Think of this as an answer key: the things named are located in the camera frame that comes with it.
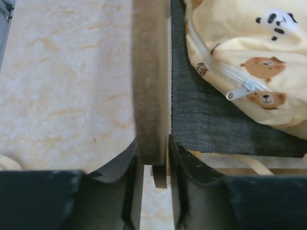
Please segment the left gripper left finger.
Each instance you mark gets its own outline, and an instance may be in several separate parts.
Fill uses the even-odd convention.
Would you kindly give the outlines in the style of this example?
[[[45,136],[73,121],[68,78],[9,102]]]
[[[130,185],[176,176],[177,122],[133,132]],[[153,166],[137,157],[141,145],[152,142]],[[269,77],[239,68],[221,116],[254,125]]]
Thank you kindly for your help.
[[[133,141],[92,173],[2,171],[3,230],[137,230],[143,169]]]

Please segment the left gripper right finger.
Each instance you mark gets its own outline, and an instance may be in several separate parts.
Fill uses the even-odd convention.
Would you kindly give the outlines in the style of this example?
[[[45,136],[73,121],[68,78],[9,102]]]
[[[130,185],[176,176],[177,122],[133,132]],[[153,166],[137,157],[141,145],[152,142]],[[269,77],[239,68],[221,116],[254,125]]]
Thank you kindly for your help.
[[[304,230],[307,172],[215,170],[169,137],[170,182],[177,230]]]

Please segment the wooden pet bed frame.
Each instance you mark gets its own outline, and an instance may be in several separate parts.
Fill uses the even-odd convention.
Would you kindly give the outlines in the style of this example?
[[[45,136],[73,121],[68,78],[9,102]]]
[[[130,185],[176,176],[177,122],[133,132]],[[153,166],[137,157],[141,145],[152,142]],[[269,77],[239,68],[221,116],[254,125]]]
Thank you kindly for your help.
[[[165,0],[135,0],[132,13],[136,139],[142,162],[163,166],[169,141],[168,4]],[[187,49],[185,14],[180,24],[184,31],[179,37]],[[189,60],[188,51],[183,57]],[[258,175],[273,175],[275,169],[307,170],[307,138],[255,122],[210,83],[207,86],[213,94],[205,102],[204,146],[190,153],[217,170],[250,169]]]

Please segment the cream animal print cushion cover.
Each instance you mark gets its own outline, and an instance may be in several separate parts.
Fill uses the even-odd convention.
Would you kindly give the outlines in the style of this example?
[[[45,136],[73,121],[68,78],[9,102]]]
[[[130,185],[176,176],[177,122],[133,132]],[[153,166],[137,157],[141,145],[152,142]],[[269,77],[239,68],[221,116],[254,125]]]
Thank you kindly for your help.
[[[255,122],[307,137],[307,3],[187,0],[188,57]]]

